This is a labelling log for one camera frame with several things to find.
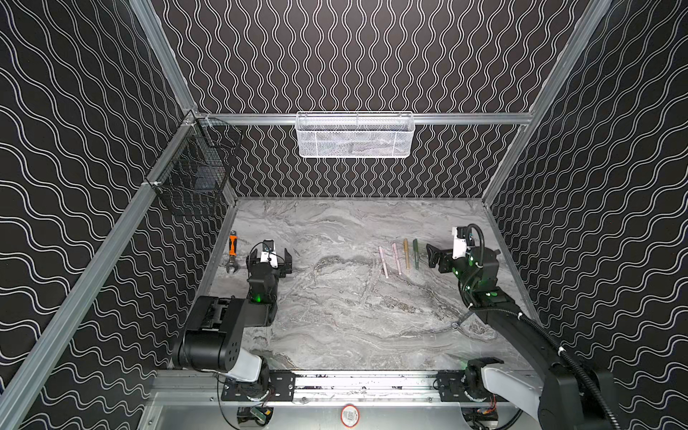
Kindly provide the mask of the green pen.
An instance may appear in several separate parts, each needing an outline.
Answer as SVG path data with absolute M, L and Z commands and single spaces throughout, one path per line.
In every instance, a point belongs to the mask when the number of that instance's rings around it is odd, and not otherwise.
M 420 252 L 419 252 L 419 241 L 417 238 L 414 238 L 412 241 L 412 248 L 413 248 L 413 261 L 414 261 L 414 267 L 416 270 L 419 270 L 419 265 L 420 265 Z

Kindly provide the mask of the tan pen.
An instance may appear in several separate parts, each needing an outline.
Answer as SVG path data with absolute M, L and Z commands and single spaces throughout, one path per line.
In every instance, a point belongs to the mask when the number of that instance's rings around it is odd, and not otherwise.
M 411 261 L 410 261 L 410 243 L 408 241 L 408 238 L 403 239 L 403 250 L 404 250 L 405 267 L 406 267 L 406 270 L 409 272 L 411 270 Z

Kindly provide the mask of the pink pen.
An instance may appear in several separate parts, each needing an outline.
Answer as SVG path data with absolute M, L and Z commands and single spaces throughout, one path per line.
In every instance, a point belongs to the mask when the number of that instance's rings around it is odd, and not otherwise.
M 393 258 L 394 258 L 394 263 L 395 263 L 395 266 L 396 266 L 396 270 L 397 270 L 399 276 L 401 276 L 401 275 L 403 274 L 403 271 L 402 271 L 402 268 L 401 268 L 401 260 L 400 260 L 399 250 L 398 250 L 398 247 L 397 247 L 397 244 L 396 244 L 396 243 L 392 243 L 392 255 L 393 255 Z
M 385 259 L 385 252 L 383 250 L 383 247 L 381 247 L 381 246 L 378 247 L 378 254 L 379 254 L 380 262 L 381 262 L 382 269 L 383 269 L 383 275 L 384 275 L 385 279 L 389 279 L 389 271 L 388 271 L 388 267 L 387 267 L 387 263 L 386 263 L 386 259 Z

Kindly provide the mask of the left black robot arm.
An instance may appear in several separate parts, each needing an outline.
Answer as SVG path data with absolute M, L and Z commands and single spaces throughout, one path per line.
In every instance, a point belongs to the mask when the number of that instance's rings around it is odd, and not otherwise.
M 175 342 L 173 367 L 210 372 L 238 383 L 267 385 L 264 359 L 242 347 L 247 328 L 269 327 L 278 312 L 279 281 L 292 273 L 289 251 L 277 254 L 272 240 L 256 244 L 245 260 L 247 296 L 195 300 Z

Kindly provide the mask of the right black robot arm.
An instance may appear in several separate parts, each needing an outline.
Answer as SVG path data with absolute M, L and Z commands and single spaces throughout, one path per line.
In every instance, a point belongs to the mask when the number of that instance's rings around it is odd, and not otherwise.
M 525 315 L 497 284 L 497 252 L 470 247 L 427 248 L 428 265 L 458 281 L 467 310 L 525 358 L 531 376 L 507 367 L 499 358 L 477 358 L 463 371 L 464 394 L 476 401 L 502 398 L 537 420 L 543 429 L 618 429 L 614 378 L 610 371 L 582 364 L 560 341 Z

